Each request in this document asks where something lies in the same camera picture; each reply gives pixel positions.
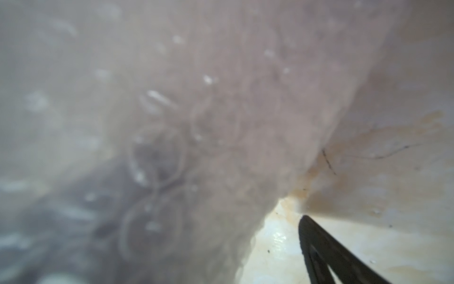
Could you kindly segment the lavender mug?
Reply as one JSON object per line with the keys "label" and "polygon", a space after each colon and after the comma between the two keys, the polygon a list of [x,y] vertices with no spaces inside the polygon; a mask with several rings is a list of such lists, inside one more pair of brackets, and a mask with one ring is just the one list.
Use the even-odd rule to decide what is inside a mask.
{"label": "lavender mug", "polygon": [[198,154],[141,144],[51,184],[1,176],[4,284],[194,284]]}

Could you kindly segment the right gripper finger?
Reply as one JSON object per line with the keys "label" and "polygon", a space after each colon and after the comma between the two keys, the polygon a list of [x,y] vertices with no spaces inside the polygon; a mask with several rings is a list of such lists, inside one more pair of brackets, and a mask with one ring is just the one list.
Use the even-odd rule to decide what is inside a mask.
{"label": "right gripper finger", "polygon": [[389,284],[308,215],[298,226],[299,241],[311,284]]}

